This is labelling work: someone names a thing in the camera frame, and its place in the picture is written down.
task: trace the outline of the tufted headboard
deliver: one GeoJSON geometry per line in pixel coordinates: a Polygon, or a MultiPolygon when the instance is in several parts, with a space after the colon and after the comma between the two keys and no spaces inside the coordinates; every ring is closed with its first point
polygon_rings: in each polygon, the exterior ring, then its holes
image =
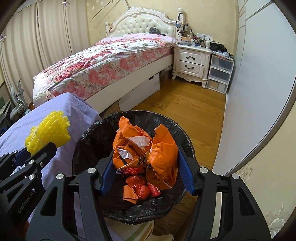
{"type": "MultiPolygon", "coordinates": [[[[181,8],[178,9],[178,17],[184,21],[181,8]]],[[[168,19],[163,12],[140,7],[131,7],[113,23],[113,26],[106,22],[106,35],[112,37],[116,34],[149,32],[151,27],[159,29],[162,34],[181,40],[177,32],[176,20],[168,19]]]]}

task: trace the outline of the floor plank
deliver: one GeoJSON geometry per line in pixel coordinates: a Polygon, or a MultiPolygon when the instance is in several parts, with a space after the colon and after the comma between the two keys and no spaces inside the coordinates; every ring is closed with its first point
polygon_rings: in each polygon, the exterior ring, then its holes
{"type": "MultiPolygon", "coordinates": [[[[177,122],[190,137],[199,164],[212,170],[221,138],[225,95],[183,79],[169,79],[160,82],[160,90],[134,109],[153,111],[177,122]]],[[[153,234],[178,237],[196,199],[187,193],[168,215],[155,220],[153,234]]]]}

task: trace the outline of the bed frame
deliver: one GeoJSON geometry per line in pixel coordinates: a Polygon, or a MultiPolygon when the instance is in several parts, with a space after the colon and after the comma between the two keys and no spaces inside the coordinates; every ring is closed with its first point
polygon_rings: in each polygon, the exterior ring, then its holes
{"type": "MultiPolygon", "coordinates": [[[[184,22],[183,9],[178,9],[177,18],[184,22]]],[[[181,40],[175,20],[168,19],[165,13],[139,7],[131,7],[113,24],[106,22],[106,36],[149,32],[150,27],[155,27],[161,33],[181,40]]],[[[173,54],[158,59],[105,87],[87,99],[86,102],[101,113],[145,80],[172,64],[173,54]]]]}

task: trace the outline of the red thread spool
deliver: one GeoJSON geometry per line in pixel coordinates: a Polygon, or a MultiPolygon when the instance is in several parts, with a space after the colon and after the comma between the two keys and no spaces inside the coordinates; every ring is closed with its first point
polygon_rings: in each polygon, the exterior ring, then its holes
{"type": "Polygon", "coordinates": [[[153,197],[157,197],[157,196],[161,195],[161,192],[157,186],[155,186],[151,183],[147,183],[147,186],[149,187],[150,192],[153,197]]]}

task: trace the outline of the floral bedspread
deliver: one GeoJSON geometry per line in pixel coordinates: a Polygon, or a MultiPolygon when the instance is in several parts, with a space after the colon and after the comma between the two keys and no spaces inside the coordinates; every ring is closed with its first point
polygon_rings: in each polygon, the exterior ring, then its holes
{"type": "Polygon", "coordinates": [[[131,72],[165,56],[177,41],[155,34],[104,38],[93,47],[69,56],[34,77],[33,96],[71,92],[88,99],[131,72]]]}

